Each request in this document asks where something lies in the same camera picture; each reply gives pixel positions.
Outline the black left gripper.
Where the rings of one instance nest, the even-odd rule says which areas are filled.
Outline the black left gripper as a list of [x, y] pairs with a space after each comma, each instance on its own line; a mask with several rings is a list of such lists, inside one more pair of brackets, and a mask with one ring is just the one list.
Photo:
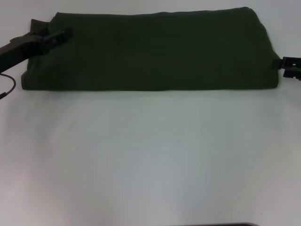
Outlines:
[[14, 38], [9, 44], [0, 48], [0, 71], [4, 72], [28, 58], [47, 53], [68, 42], [73, 37], [71, 28], [50, 34], [47, 27], [43, 27], [28, 36]]

